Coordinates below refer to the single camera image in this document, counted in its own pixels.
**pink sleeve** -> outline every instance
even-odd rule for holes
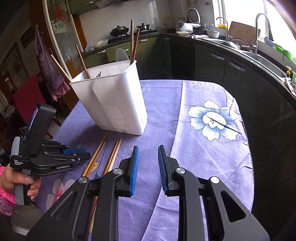
[[[0,177],[2,176],[4,169],[5,167],[0,167]],[[11,216],[15,211],[16,205],[15,195],[6,192],[0,186],[0,212],[6,216]]]

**faucet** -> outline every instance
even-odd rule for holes
[[[269,19],[267,17],[266,14],[264,13],[259,13],[257,14],[256,16],[256,30],[255,30],[255,43],[252,44],[253,47],[252,47],[252,50],[253,50],[253,53],[257,54],[257,50],[258,50],[258,18],[260,15],[264,15],[264,17],[266,18],[267,20],[267,26],[268,26],[268,38],[273,41],[274,38],[272,37],[272,33],[271,33],[271,30],[270,30],[270,22],[269,22]]]
[[[228,34],[228,22],[227,22],[226,18],[224,18],[224,17],[218,17],[218,18],[223,18],[223,19],[226,21],[226,24],[227,24],[226,41],[228,41],[228,39],[229,39],[229,34]]]

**red chair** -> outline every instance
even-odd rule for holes
[[[26,122],[26,124],[29,123],[36,107],[37,103],[43,103],[46,104],[41,91],[38,86],[38,78],[37,75],[34,74],[28,79],[12,96],[14,99],[14,105],[17,109],[19,115],[22,117],[22,119]],[[62,124],[59,122],[59,120],[54,117],[53,121],[58,125],[61,126]],[[53,138],[53,136],[47,132],[47,135],[50,137],[50,139]]]

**cutting board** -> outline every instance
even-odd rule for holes
[[[243,23],[238,23],[238,22],[231,22],[228,34],[229,36],[232,36],[234,38],[242,38],[244,39],[249,45],[253,44],[255,42],[255,28],[246,25]]]

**silver screw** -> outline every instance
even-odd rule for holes
[[[87,182],[87,178],[86,178],[86,177],[80,177],[80,178],[78,179],[78,182],[79,182],[79,183],[86,183],[86,182]]]
[[[212,183],[219,183],[220,182],[220,180],[219,180],[219,178],[218,177],[211,177],[211,182]]]
[[[122,173],[122,170],[121,170],[120,168],[116,168],[116,169],[113,170],[113,173],[114,173],[115,175],[119,175],[119,174]]]
[[[179,173],[179,174],[184,174],[185,173],[185,169],[182,168],[182,167],[179,167],[176,169],[176,172]]]

